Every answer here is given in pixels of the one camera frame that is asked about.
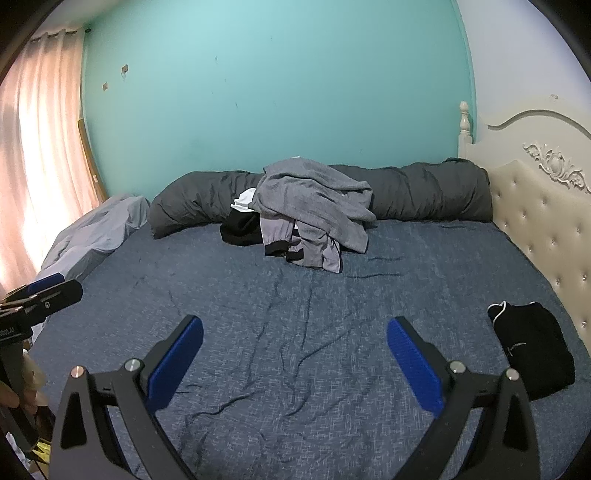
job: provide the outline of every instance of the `long body pillow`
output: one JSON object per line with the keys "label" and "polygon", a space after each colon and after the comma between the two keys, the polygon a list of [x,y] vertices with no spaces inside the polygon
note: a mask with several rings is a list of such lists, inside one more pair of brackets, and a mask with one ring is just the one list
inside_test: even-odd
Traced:
{"label": "long body pillow", "polygon": [[161,191],[150,205],[148,221],[154,238],[188,226],[220,223],[244,190],[256,187],[261,173],[192,171]]}
{"label": "long body pillow", "polygon": [[[448,158],[437,164],[396,168],[332,165],[374,191],[370,210],[378,220],[492,220],[486,171],[472,162]],[[148,221],[154,238],[205,223],[219,223],[244,190],[262,174],[245,171],[194,171],[168,185],[152,202]]]}
{"label": "long body pillow", "polygon": [[492,221],[488,174],[468,160],[413,163],[406,167],[331,165],[374,191],[370,210],[378,220]]}

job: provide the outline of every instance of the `cream upholstered headboard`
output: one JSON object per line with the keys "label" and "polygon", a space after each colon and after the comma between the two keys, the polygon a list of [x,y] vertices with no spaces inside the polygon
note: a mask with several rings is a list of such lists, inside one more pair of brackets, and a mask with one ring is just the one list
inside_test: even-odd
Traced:
{"label": "cream upholstered headboard", "polygon": [[551,95],[481,118],[473,144],[460,110],[459,156],[488,171],[493,221],[550,282],[591,354],[591,118]]}

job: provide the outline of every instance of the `blue gripper pad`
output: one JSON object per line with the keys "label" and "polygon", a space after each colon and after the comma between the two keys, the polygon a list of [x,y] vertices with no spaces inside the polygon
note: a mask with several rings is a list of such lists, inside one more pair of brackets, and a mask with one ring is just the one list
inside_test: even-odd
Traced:
{"label": "blue gripper pad", "polygon": [[425,342],[404,317],[390,320],[386,337],[420,406],[437,418],[444,406],[443,391],[441,379],[421,353],[419,345]]}
{"label": "blue gripper pad", "polygon": [[156,343],[146,355],[140,386],[151,414],[168,406],[202,343],[202,321],[187,315],[166,340]]}
{"label": "blue gripper pad", "polygon": [[64,281],[66,281],[66,279],[61,273],[54,273],[53,275],[49,275],[49,277],[42,278],[41,280],[29,284],[27,287],[27,294],[29,296],[34,295],[35,293],[39,293],[40,291],[46,290]]}

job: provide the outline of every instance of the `white wall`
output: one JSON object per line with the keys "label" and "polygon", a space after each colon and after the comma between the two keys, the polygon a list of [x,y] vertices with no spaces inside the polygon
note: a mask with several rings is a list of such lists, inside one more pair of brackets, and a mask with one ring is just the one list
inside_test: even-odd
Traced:
{"label": "white wall", "polygon": [[528,0],[457,0],[466,27],[478,115],[532,96],[558,95],[591,113],[591,82]]}

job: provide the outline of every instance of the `mattress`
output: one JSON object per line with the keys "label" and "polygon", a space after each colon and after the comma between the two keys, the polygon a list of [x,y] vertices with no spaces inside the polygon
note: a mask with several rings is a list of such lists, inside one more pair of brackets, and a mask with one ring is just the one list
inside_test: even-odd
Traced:
{"label": "mattress", "polygon": [[[83,282],[82,301],[52,316],[32,349],[57,411],[67,374],[144,356],[187,313],[204,343],[157,417],[200,479],[391,479],[433,417],[385,341],[404,315],[472,371],[508,366],[486,308],[539,301],[558,319],[576,382],[532,402],[542,478],[558,477],[589,430],[591,360],[549,283],[492,223],[383,220],[364,255],[328,273],[235,247],[219,226],[153,240],[134,233]],[[443,478],[460,468],[473,410]],[[113,410],[130,467],[147,478]]]}

